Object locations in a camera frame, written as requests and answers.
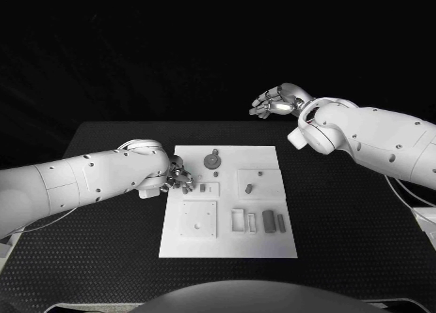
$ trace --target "black backdrop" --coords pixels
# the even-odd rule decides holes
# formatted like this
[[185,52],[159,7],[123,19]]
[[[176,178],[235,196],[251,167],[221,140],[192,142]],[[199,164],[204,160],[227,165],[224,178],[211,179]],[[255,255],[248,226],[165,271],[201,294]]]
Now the black backdrop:
[[405,19],[376,29],[374,17],[330,29],[343,20],[330,18],[313,31],[314,19],[300,27],[268,17],[205,25],[209,16],[172,22],[117,4],[13,12],[0,23],[0,169],[61,158],[84,121],[255,120],[253,100],[284,82],[436,123],[436,27]]

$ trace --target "black table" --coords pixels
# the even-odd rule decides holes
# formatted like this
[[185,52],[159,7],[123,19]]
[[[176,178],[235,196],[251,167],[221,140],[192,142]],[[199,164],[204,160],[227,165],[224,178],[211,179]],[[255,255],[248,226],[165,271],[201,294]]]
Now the black table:
[[410,209],[346,152],[294,148],[296,127],[294,121],[85,123],[65,157],[131,139],[160,141],[169,154],[176,145],[274,145],[300,258],[159,258],[167,195],[142,200],[130,192],[23,234],[0,279],[0,311],[144,303],[204,282],[255,279],[368,301],[411,299],[436,312],[436,252]]

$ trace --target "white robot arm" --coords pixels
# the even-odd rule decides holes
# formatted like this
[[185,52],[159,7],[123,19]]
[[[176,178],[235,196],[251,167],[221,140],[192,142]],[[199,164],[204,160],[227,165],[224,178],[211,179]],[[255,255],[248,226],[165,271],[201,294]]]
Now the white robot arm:
[[91,153],[0,171],[0,239],[32,222],[137,189],[142,198],[195,180],[179,156],[162,144],[134,140],[127,149]]
[[254,101],[251,114],[299,116],[289,135],[323,154],[345,150],[356,163],[379,173],[436,190],[436,125],[379,108],[361,108],[340,98],[313,98],[294,84],[271,89]]

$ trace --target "robotic hand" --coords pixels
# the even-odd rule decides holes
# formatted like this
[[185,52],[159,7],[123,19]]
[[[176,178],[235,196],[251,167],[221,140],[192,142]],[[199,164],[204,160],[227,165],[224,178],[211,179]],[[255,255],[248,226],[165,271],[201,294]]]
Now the robotic hand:
[[436,125],[379,108],[361,108],[340,98],[313,98],[284,83],[263,93],[250,114],[294,114],[289,135],[296,148],[307,144],[323,154],[345,150],[376,172],[436,190]]
[[133,140],[117,150],[0,171],[0,239],[62,211],[137,189],[143,199],[195,189],[183,159],[162,144]]

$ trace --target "white board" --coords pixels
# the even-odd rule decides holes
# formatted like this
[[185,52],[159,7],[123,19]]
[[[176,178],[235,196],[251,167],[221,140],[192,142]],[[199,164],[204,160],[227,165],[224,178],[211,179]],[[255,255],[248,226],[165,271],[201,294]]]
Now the white board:
[[[209,170],[205,167],[205,157],[212,153],[214,149],[219,151],[222,164],[216,170]],[[186,170],[192,173],[196,180],[196,189],[191,195],[185,195],[180,189],[170,190],[159,257],[297,258],[276,147],[178,146],[175,153],[185,160]],[[248,175],[241,175],[241,180],[240,170],[251,170]],[[255,188],[254,198],[257,199],[245,200],[241,198],[240,184],[245,184],[248,182],[247,179],[251,181],[260,170],[263,172],[267,170],[264,173],[267,174],[267,181],[258,180],[257,185],[260,187],[274,185],[276,187],[268,195],[264,195],[264,192],[258,193]],[[204,192],[204,194],[199,190],[202,183],[215,187],[212,191],[209,189],[209,192]],[[180,236],[180,228],[186,225],[185,222],[180,222],[180,206],[185,201],[211,201],[216,203],[216,232],[214,233],[215,236],[211,233],[211,238]],[[232,231],[234,209],[241,209],[244,213],[244,232]],[[276,211],[276,215],[283,214],[287,227],[286,233],[281,233],[280,230],[276,233],[265,233],[263,212],[268,209]],[[248,215],[254,215],[257,233],[250,232]]]

